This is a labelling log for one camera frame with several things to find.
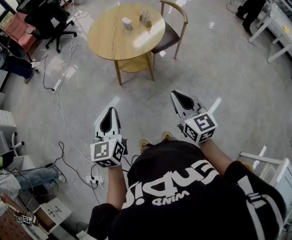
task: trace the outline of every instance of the white box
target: white box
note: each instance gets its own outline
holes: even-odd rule
[[[184,121],[184,133],[194,142],[200,143],[213,136],[217,122],[210,112],[202,113]]]

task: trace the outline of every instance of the chair seat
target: chair seat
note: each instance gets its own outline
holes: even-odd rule
[[[153,54],[157,54],[168,47],[171,47],[172,45],[176,44],[179,42],[180,37],[176,33],[176,31],[167,23],[166,23],[166,29],[164,36],[162,37],[161,41],[159,44],[156,45],[156,47],[151,51]]]

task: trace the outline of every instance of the small container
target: small container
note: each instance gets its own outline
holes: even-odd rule
[[[131,19],[124,17],[121,19],[121,21],[127,30],[132,30]]]

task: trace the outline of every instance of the tiled floor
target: tiled floor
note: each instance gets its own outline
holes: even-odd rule
[[[128,160],[139,154],[138,141],[147,139],[158,142],[164,131],[182,139],[178,131],[178,116],[170,101],[172,90],[196,94],[206,107],[217,97],[222,103],[215,112],[219,127],[214,140],[231,158],[240,151],[258,154],[264,145],[265,156],[288,157],[292,163],[292,63],[286,55],[268,64],[273,37],[264,32],[253,44],[240,28],[232,13],[226,10],[229,0],[171,0],[182,6],[188,14],[183,43],[177,60],[173,59],[176,46],[166,50],[156,61],[155,82],[148,70],[140,73],[121,73],[123,85],[119,86],[112,61],[93,54],[87,45],[87,34],[93,20],[105,10],[122,4],[140,3],[160,11],[160,0],[86,0],[75,6],[75,11],[89,11],[79,20],[81,46],[70,63],[71,73],[60,92],[59,102],[74,145],[85,157],[90,157],[90,143],[94,137],[94,122],[102,110],[113,106],[117,109],[122,134],[128,138]],[[181,31],[182,17],[176,10],[166,7],[165,19]],[[71,39],[62,38],[60,54],[55,45],[49,50],[42,42],[34,52],[39,60],[46,61],[45,84],[54,87],[66,69]],[[37,64],[41,73],[28,85],[23,79],[12,76],[5,88],[4,109],[13,113],[18,126],[18,137],[26,145],[22,153],[29,155],[35,165],[42,166],[61,155],[59,141],[65,143],[65,160],[75,167],[82,177],[90,175],[91,164],[72,147],[63,118],[57,107],[57,96],[43,87],[44,63]],[[58,167],[66,175],[68,184],[77,175],[61,160]],[[123,168],[128,165],[123,161]],[[99,168],[107,187],[107,170]],[[106,192],[96,190],[100,202]],[[76,179],[65,192],[57,195],[73,214],[67,224],[73,229],[76,222],[88,222],[97,201],[90,188]]]

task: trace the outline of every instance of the white chair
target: white chair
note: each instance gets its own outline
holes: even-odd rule
[[[287,158],[284,160],[277,160],[262,157],[264,151],[265,147],[260,156],[244,152],[241,152],[239,155],[266,163],[259,177],[278,190],[288,208],[292,201],[292,167]]]

